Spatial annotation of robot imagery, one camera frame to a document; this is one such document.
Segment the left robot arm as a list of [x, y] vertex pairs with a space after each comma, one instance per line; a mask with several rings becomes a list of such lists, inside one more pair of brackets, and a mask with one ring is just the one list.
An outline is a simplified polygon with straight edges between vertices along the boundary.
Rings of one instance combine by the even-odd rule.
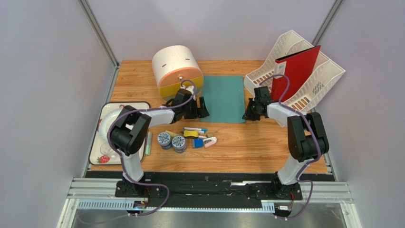
[[116, 185], [115, 196], [141, 197], [148, 187], [144, 182], [144, 171], [138, 154], [150, 127], [210, 115], [204, 97], [194, 98], [194, 95], [194, 89], [181, 88], [174, 98], [160, 107], [123, 108], [107, 132], [107, 142], [120, 155], [123, 168], [123, 177]]

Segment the teal file folder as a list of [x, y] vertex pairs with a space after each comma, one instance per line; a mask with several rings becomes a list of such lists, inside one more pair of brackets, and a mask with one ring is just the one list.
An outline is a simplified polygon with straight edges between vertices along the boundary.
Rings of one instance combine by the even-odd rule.
[[204, 76], [202, 87], [209, 116], [202, 118], [202, 122], [241, 124], [245, 120], [245, 98], [243, 76]]

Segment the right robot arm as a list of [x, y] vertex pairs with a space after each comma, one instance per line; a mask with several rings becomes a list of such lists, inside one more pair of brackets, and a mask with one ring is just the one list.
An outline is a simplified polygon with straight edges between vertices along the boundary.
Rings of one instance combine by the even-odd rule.
[[328, 153], [328, 137], [319, 113], [304, 113], [272, 99], [266, 86], [254, 89], [243, 119], [258, 121], [263, 116], [286, 126], [288, 131], [290, 155], [270, 188], [274, 197], [283, 199], [298, 187], [304, 170]]

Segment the red file folder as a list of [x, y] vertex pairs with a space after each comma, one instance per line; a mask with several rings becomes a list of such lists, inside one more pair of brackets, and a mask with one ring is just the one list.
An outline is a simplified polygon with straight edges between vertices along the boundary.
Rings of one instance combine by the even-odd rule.
[[282, 102], [285, 102], [296, 94], [312, 74], [320, 48], [321, 46], [318, 45], [275, 60], [274, 74], [286, 75], [289, 78], [289, 88], [281, 97], [287, 87], [287, 80], [282, 76], [274, 77], [270, 94], [274, 100], [281, 99]]

